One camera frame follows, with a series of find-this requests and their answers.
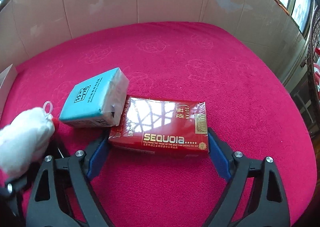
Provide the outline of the white plush toy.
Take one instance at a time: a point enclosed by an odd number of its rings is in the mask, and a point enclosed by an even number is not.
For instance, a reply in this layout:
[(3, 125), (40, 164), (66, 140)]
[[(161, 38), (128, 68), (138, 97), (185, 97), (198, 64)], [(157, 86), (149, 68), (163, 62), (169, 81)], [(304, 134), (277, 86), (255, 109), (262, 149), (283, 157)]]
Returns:
[(27, 172), (44, 155), (55, 133), (53, 104), (25, 110), (1, 129), (1, 171), (9, 178)]

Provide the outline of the teal tissue pack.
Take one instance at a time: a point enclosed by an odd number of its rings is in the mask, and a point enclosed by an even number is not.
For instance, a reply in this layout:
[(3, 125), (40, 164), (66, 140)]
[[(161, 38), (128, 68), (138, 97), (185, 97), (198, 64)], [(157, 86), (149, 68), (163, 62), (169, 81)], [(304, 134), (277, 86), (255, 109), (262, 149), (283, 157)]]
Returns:
[(129, 80), (114, 68), (74, 86), (59, 120), (74, 128), (113, 127), (120, 124)]

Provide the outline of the red cigarette pack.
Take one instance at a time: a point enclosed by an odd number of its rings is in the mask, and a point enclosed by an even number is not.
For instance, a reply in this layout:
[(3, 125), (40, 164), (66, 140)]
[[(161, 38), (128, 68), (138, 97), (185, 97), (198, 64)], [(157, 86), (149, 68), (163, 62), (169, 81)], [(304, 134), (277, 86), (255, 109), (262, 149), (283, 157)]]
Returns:
[(199, 101), (127, 96), (119, 126), (110, 130), (115, 147), (174, 156), (209, 153), (206, 104)]

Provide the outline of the red table cloth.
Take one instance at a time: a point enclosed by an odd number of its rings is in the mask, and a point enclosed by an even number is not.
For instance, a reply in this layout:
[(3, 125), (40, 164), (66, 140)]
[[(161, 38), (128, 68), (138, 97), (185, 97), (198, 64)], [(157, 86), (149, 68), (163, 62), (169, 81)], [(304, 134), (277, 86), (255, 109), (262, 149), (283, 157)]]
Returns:
[[(299, 110), (268, 66), (214, 25), (128, 25), (44, 51), (17, 67), (1, 126), (46, 101), (59, 116), (76, 84), (117, 67), (129, 79), (131, 95), (205, 102), (208, 126), (221, 140), (249, 158), (274, 159), (291, 222), (303, 214), (313, 197), (317, 167)], [(116, 226), (201, 226), (225, 184), (208, 157), (122, 149), (109, 153), (92, 181)]]

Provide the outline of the white cardboard tray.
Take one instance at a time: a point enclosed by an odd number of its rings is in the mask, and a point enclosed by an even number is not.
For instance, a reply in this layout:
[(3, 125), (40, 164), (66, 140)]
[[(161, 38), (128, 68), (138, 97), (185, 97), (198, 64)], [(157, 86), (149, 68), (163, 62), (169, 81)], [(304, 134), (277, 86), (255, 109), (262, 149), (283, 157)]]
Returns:
[(17, 77), (17, 70), (14, 64), (8, 66), (5, 70), (1, 72), (1, 88), (0, 88), (0, 117), (2, 117), (3, 109), (8, 97), (8, 94), (11, 90), (11, 87)]

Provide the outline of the standing fan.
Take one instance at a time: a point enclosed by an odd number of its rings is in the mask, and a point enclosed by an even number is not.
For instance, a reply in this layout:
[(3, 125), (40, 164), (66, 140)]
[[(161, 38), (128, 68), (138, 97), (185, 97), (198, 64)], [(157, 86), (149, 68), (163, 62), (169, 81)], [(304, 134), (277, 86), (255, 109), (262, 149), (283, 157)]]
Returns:
[(307, 66), (308, 66), (308, 84), (309, 95), (311, 103), (316, 107), (319, 105), (318, 87), (315, 79), (314, 64), (319, 59), (319, 54), (316, 53), (316, 48), (319, 45), (319, 5), (314, 9), (310, 30), (309, 30), (309, 44), (307, 53)]

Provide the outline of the cardboard back panel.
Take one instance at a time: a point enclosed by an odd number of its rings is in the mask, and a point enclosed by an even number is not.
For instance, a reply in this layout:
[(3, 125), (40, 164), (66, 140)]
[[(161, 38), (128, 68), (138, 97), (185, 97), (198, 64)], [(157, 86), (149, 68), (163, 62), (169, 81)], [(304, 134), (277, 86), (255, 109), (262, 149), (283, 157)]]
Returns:
[(275, 0), (4, 0), (1, 69), (94, 31), (163, 21), (223, 28), (259, 56), (287, 90), (302, 78), (307, 41)]

